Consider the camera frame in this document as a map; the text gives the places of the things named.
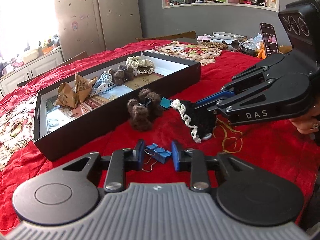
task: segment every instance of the camera lens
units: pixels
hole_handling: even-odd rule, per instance
[[[309,31],[309,28],[308,28],[307,24],[305,23],[305,21],[301,17],[299,17],[298,23],[299,23],[299,26],[300,26],[302,32],[304,33],[304,35],[309,37],[310,31]]]
[[[287,21],[286,18],[282,18],[283,24],[284,26],[287,28],[288,31],[291,31],[291,25],[289,24],[289,22]]]
[[[300,35],[300,29],[299,29],[299,26],[296,22],[296,20],[292,17],[292,16],[289,16],[289,22],[292,26],[292,29],[294,30],[294,32],[297,34],[297,35]]]

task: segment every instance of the white logo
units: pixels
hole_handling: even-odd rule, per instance
[[[252,115],[250,113],[246,113],[245,115],[247,116],[248,119],[252,118]],[[268,116],[268,113],[267,113],[266,110],[262,110],[260,114],[258,114],[257,112],[254,112],[254,117],[255,118],[258,118],[258,117],[261,118],[261,115],[262,116]]]
[[[154,190],[156,190],[156,191],[159,191],[159,190],[161,190],[161,189],[162,189],[162,187],[161,187],[161,186],[159,186],[159,185],[157,185],[157,186],[154,186],[154,187],[153,187],[153,189],[154,189]]]

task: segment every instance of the gray wall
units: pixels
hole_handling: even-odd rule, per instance
[[[197,35],[214,31],[256,36],[260,22],[275,27],[278,43],[289,45],[290,41],[278,19],[269,10],[227,6],[201,5],[162,8],[161,0],[138,0],[143,37],[157,37],[195,30]],[[297,0],[279,0],[280,9]]]

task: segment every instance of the wooden chair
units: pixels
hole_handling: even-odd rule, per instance
[[[154,38],[136,38],[137,41],[147,41],[147,40],[173,40],[173,39],[179,39],[179,38],[190,38],[195,39],[197,37],[196,31],[186,32],[186,33],[180,33],[180,34],[173,34],[173,35],[167,35],[162,37],[154,37]]]
[[[87,52],[86,52],[86,51],[83,51],[83,52],[81,52],[80,54],[78,54],[77,56],[74,56],[73,58],[68,59],[67,61],[61,63],[60,65],[58,65],[58,66],[56,66],[56,67],[54,67],[54,68],[52,68],[52,69],[49,69],[48,71],[43,72],[43,73],[41,73],[40,75],[37,75],[37,76],[35,76],[35,77],[33,77],[33,78],[30,78],[30,79],[28,79],[28,80],[26,80],[26,81],[23,81],[23,82],[19,83],[17,86],[18,86],[18,88],[19,88],[19,87],[23,87],[23,86],[25,86],[26,84],[28,84],[30,81],[34,80],[34,79],[37,78],[37,77],[42,76],[43,74],[48,73],[49,71],[51,71],[51,70],[53,70],[53,69],[56,69],[56,68],[61,67],[61,66],[69,65],[69,64],[71,64],[71,63],[73,63],[73,62],[75,62],[75,61],[77,61],[77,60],[81,60],[81,59],[84,59],[84,58],[87,58],[87,57],[88,57]]]

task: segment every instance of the gray ribbed surface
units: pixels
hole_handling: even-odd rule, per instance
[[[124,192],[107,194],[78,222],[54,228],[23,222],[7,239],[307,240],[308,236],[294,223],[274,228],[242,225],[222,213],[210,195],[194,193],[184,183],[131,183]]]

